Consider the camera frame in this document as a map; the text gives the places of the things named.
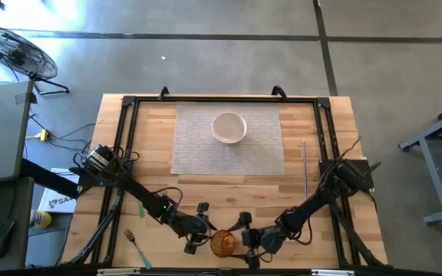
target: concrete floor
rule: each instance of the concrete floor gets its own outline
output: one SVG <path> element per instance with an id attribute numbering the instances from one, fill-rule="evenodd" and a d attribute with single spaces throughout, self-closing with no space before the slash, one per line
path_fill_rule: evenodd
<path id="1" fill-rule="evenodd" d="M 317 35 L 310 0 L 7 0 L 0 26 L 54 31 Z M 321 0 L 328 35 L 442 37 L 442 0 Z M 293 95 L 329 95 L 319 42 L 171 41 L 32 38 L 58 64 L 54 79 L 69 95 L 39 97 L 37 119 L 64 134 L 96 119 L 103 93 L 265 94 L 274 84 Z M 375 197 L 390 264 L 442 272 L 440 211 L 420 150 L 397 144 L 442 112 L 442 44 L 330 43 L 339 95 L 350 96 L 364 154 L 382 161 Z M 14 81 L 0 65 L 0 81 Z M 28 134 L 38 126 L 30 122 Z M 75 137 L 89 140 L 93 128 Z M 82 147 L 81 144 L 65 146 Z M 69 167 L 73 152 L 27 143 L 41 166 Z M 43 189 L 35 187 L 33 206 Z M 54 228 L 65 227 L 59 218 Z M 52 265 L 63 231 L 29 238 L 27 262 Z"/>

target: white bowl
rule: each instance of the white bowl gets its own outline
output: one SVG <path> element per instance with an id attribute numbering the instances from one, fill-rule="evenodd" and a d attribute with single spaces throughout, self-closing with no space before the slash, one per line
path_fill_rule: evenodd
<path id="1" fill-rule="evenodd" d="M 233 144 L 239 142 L 246 134 L 245 120 L 233 112 L 225 112 L 213 120 L 213 135 L 223 143 Z"/>

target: wire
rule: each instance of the wire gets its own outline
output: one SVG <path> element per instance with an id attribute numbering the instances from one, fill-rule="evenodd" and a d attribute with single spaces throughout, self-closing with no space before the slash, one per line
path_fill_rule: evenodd
<path id="1" fill-rule="evenodd" d="M 77 148 L 71 148 L 71 147 L 69 147 L 69 146 L 59 146 L 59 145 L 56 145 L 56 144 L 54 144 L 52 141 L 48 141 L 52 146 L 56 146 L 56 147 L 58 147 L 58 148 L 62 148 L 62 149 L 67 149 L 67 150 L 77 150 L 77 151 L 82 151 L 82 149 L 77 149 Z"/>
<path id="2" fill-rule="evenodd" d="M 289 239 L 298 242 L 300 245 L 309 245 L 312 243 L 313 240 L 313 230 L 312 230 L 312 224 L 310 222 L 310 217 L 308 217 L 308 229 L 310 230 L 310 239 L 308 241 L 300 241 L 299 237 L 301 237 L 302 231 L 300 230 L 298 234 L 294 238 L 289 237 Z"/>
<path id="3" fill-rule="evenodd" d="M 66 234 L 64 235 L 64 241 L 62 242 L 61 253 L 59 254 L 59 258 L 55 262 L 54 266 L 55 265 L 59 265 L 59 261 L 61 261 L 62 254 L 64 253 L 64 247 L 66 246 L 66 241 L 68 240 L 69 229 L 70 229 L 70 226 L 71 226 L 71 220 L 73 219 L 73 215 L 71 215 L 71 217 L 69 218 L 68 226 L 66 227 Z"/>
<path id="4" fill-rule="evenodd" d="M 158 192 L 162 192 L 162 191 L 165 191 L 165 190 L 168 190 L 168 189 L 174 189 L 174 190 L 176 190 L 176 191 L 178 191 L 178 192 L 180 193 L 180 198 L 178 199 L 178 203 L 176 204 L 176 206 L 175 206 L 175 211 L 174 211 L 174 213 L 173 213 L 173 215 L 175 215 L 175 214 L 176 214 L 176 211 L 177 211 L 177 209 L 178 209 L 178 206 L 180 206 L 180 203 L 182 202 L 182 198 L 183 198 L 183 192 L 182 192 L 181 189 L 178 189 L 177 187 L 166 187 L 166 188 L 159 189 L 159 190 L 157 190 L 157 191 L 151 192 L 151 194 L 157 194 Z"/>
<path id="5" fill-rule="evenodd" d="M 115 149 L 120 150 L 120 152 L 119 152 L 120 153 L 120 155 L 119 155 L 120 158 L 124 157 L 124 149 L 122 147 L 120 147 L 120 146 L 112 146 L 112 150 L 115 150 Z"/>
<path id="6" fill-rule="evenodd" d="M 358 139 L 352 144 L 352 146 L 348 149 L 346 149 L 337 159 L 341 159 L 344 157 L 346 153 L 348 153 L 350 150 L 354 149 L 354 147 L 358 144 L 358 142 L 361 140 L 361 137 L 358 136 Z"/>
<path id="7" fill-rule="evenodd" d="M 18 76 L 15 73 L 15 70 L 13 70 L 13 67 L 9 64 L 8 60 L 6 58 L 3 58 L 3 60 L 6 61 L 6 66 L 8 66 L 8 68 L 10 68 L 12 70 L 13 74 L 16 77 L 16 81 L 20 81 L 20 79 L 18 78 Z"/>
<path id="8" fill-rule="evenodd" d="M 265 260 L 264 258 L 262 258 L 263 255 L 265 254 L 269 254 L 267 253 L 267 251 L 262 252 L 262 254 L 259 253 L 259 248 L 256 249 L 257 255 L 259 256 L 259 259 L 262 260 L 265 263 L 269 263 L 272 261 L 272 254 L 270 254 L 270 260 Z"/>
<path id="9" fill-rule="evenodd" d="M 85 150 L 88 146 L 90 146 L 90 144 L 91 144 L 91 140 L 88 141 L 88 143 L 86 143 L 86 145 L 84 145 L 83 149 L 81 150 L 81 154 L 84 154 L 84 150 Z"/>
<path id="10" fill-rule="evenodd" d="M 62 138 L 65 138 L 65 137 L 70 136 L 70 135 L 73 134 L 73 133 L 76 133 L 76 132 L 79 131 L 79 130 L 84 129 L 85 127 L 91 127 L 91 126 L 94 126 L 94 125 L 96 125 L 96 123 L 89 123 L 89 124 L 86 124 L 86 125 L 84 125 L 84 126 L 78 128 L 77 130 L 73 130 L 73 131 L 71 131 L 70 133 L 68 133 L 68 134 L 66 134 L 66 135 L 63 135 L 63 136 L 61 136 L 61 137 L 55 137 L 55 138 L 57 138 L 57 139 L 62 139 Z"/>
<path id="11" fill-rule="evenodd" d="M 136 158 L 136 159 L 132 159 L 132 161 L 133 161 L 133 162 L 134 162 L 134 161 L 138 161 L 138 160 L 139 160 L 139 157 L 140 157 L 139 153 L 138 153 L 138 152 L 132 152 L 132 153 L 130 153 L 130 154 L 133 154 L 133 153 L 136 153 L 136 154 L 137 154 L 137 158 Z"/>
<path id="12" fill-rule="evenodd" d="M 320 177 L 320 180 L 318 181 L 318 187 L 327 181 L 328 172 L 335 166 L 337 161 L 342 159 L 344 155 L 347 154 L 350 150 L 354 149 L 354 147 L 358 144 L 360 140 L 361 137 L 359 136 L 358 139 L 352 144 L 350 148 L 346 149 L 340 156 L 334 159 L 334 161 L 330 164 L 330 166 L 328 166 L 327 169 L 325 169 L 325 171 L 322 173 L 322 176 Z"/>
<path id="13" fill-rule="evenodd" d="M 198 215 L 196 215 L 196 218 L 197 219 L 199 219 L 205 226 L 206 226 L 206 228 L 207 228 L 207 231 L 209 232 L 208 234 L 207 234 L 207 236 L 208 236 L 208 238 L 206 238 L 204 241 L 202 241 L 202 242 L 200 242 L 200 243 L 193 243 L 193 244 L 195 244 L 196 246 L 201 246 L 201 245 L 205 245 L 210 239 L 211 239 L 211 234 L 212 234 L 212 232 L 211 232 L 211 228 L 209 227 L 209 225 L 207 224 L 207 222 L 205 222 L 202 218 L 200 218 Z M 190 243 L 190 241 L 189 241 L 189 238 L 187 238 L 187 235 L 185 235 L 185 239 L 187 240 L 187 244 L 189 244 Z"/>
<path id="14" fill-rule="evenodd" d="M 35 115 L 35 114 L 33 113 L 32 115 L 28 116 L 28 118 L 29 118 L 29 119 L 32 119 L 32 120 L 33 120 L 34 122 L 36 122 L 37 125 L 39 125 L 42 129 L 46 130 L 47 128 L 45 128 L 44 126 L 42 126 L 42 124 L 39 123 L 39 122 L 34 118 L 34 115 Z M 96 123 L 88 123 L 88 124 L 86 124 L 86 125 L 84 125 L 84 126 L 78 128 L 78 129 L 73 130 L 73 131 L 71 131 L 70 133 L 68 133 L 68 134 L 66 134 L 66 135 L 63 135 L 63 136 L 60 136 L 60 137 L 55 136 L 55 135 L 54 135 L 52 132 L 50 132 L 50 131 L 49 131 L 49 135 L 52 136 L 52 137 L 54 137 L 54 138 L 57 139 L 57 140 L 63 140 L 63 141 L 66 141 L 66 142 L 83 142 L 83 143 L 86 144 L 87 141 L 85 141 L 85 140 L 83 140 L 83 139 L 64 139 L 64 137 L 70 136 L 71 134 L 76 133 L 77 131 L 84 129 L 85 127 L 94 126 L 94 125 L 96 125 Z"/>
<path id="15" fill-rule="evenodd" d="M 378 207 L 376 206 L 376 199 L 374 199 L 374 196 L 368 191 L 363 191 L 363 192 L 368 194 L 369 197 L 371 197 L 371 200 L 373 201 L 374 204 L 374 210 L 378 210 Z"/>
<path id="16" fill-rule="evenodd" d="M 16 198 L 16 187 L 15 187 L 15 181 L 13 181 L 13 199 L 12 203 L 9 206 L 8 215 L 6 216 L 6 219 L 9 219 L 9 216 L 12 214 L 13 211 L 13 205 L 15 204 L 15 198 Z"/>

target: white paper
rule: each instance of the white paper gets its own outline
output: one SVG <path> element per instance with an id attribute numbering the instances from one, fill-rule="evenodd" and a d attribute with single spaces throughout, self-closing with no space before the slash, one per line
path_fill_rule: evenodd
<path id="1" fill-rule="evenodd" d="M 68 169 L 59 168 L 52 168 L 51 172 L 70 173 Z M 80 176 L 71 173 L 69 175 L 62 174 L 60 176 L 77 184 L 78 180 L 80 179 Z M 40 205 L 38 207 L 38 211 L 72 214 L 74 213 L 74 207 L 76 207 L 75 199 L 62 195 L 49 188 L 45 188 L 44 195 L 42 196 L 42 200 L 40 201 Z"/>

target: computer mouse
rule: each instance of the computer mouse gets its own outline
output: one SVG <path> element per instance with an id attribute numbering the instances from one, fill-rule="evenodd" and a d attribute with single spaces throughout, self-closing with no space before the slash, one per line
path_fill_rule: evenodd
<path id="1" fill-rule="evenodd" d="M 6 219 L 0 222 L 0 258 L 5 257 L 9 250 L 14 225 L 15 222 L 11 219 Z"/>

